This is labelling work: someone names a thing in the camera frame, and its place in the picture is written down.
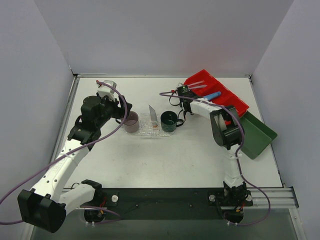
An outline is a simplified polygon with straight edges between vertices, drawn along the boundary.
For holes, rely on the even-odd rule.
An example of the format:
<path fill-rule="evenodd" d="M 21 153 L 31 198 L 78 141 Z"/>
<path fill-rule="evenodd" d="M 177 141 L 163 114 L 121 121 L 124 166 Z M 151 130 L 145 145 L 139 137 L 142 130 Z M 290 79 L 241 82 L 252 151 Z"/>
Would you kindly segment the dark green mug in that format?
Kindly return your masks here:
<path fill-rule="evenodd" d="M 184 120 L 179 118 L 173 111 L 165 111 L 160 116 L 161 129 L 166 133 L 173 133 L 178 127 L 184 124 Z"/>

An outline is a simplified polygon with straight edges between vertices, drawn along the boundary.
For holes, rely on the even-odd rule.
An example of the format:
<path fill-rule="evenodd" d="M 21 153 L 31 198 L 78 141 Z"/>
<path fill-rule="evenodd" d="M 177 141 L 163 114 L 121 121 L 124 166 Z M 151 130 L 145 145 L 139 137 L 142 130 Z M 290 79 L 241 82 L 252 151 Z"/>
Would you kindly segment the purple cup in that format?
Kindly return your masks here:
<path fill-rule="evenodd" d="M 138 114 L 134 111 L 130 111 L 122 126 L 124 130 L 129 134 L 137 132 L 140 127 Z"/>

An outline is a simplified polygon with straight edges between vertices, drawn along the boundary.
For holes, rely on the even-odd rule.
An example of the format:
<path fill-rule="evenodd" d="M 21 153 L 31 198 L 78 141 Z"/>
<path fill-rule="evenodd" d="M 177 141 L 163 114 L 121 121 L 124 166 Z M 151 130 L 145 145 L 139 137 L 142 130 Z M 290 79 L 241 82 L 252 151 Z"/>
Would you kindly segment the blue toothpaste tube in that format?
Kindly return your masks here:
<path fill-rule="evenodd" d="M 205 95 L 203 98 L 208 100 L 208 101 L 211 101 L 215 98 L 218 98 L 219 96 L 221 96 L 221 92 L 220 91 L 216 91 L 216 92 L 213 92 L 213 93 L 210 93 L 208 95 Z"/>

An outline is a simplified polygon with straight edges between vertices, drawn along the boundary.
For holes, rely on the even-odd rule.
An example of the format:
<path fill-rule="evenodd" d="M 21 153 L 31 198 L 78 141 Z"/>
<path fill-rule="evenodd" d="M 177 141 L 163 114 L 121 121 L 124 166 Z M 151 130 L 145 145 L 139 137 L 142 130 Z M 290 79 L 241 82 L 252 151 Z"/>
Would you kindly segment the white orange-capped toothpaste tube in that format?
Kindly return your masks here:
<path fill-rule="evenodd" d="M 156 114 L 155 109 L 151 105 L 149 105 L 149 114 L 150 114 L 150 120 L 152 123 L 152 127 L 157 128 L 159 125 L 157 114 Z"/>

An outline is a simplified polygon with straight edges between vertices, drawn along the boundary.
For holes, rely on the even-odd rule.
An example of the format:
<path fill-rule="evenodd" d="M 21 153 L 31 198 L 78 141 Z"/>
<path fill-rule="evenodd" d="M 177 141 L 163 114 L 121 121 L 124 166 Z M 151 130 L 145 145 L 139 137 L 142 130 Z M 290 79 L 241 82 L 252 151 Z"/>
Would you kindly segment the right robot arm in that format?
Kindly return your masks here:
<path fill-rule="evenodd" d="M 240 147 L 244 143 L 244 128 L 235 107 L 216 105 L 205 98 L 182 97 L 179 101 L 184 112 L 210 120 L 213 139 L 223 149 L 225 195 L 245 192 L 247 187 L 238 164 Z"/>

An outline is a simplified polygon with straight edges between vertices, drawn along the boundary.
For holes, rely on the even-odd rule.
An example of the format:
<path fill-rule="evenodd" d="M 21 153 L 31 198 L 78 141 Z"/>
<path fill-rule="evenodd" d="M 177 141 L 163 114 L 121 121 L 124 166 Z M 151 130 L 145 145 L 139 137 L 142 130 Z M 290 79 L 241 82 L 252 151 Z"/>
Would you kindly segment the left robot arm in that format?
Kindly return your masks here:
<path fill-rule="evenodd" d="M 83 100 L 81 114 L 67 136 L 58 158 L 43 177 L 30 189 L 22 190 L 18 206 L 22 221 L 50 233 L 55 233 L 66 216 L 84 203 L 101 203 L 101 184 L 85 180 L 67 193 L 63 189 L 81 160 L 92 150 L 101 136 L 101 129 L 111 118 L 124 120 L 132 104 L 123 95 L 112 99 L 105 95 L 88 96 Z"/>

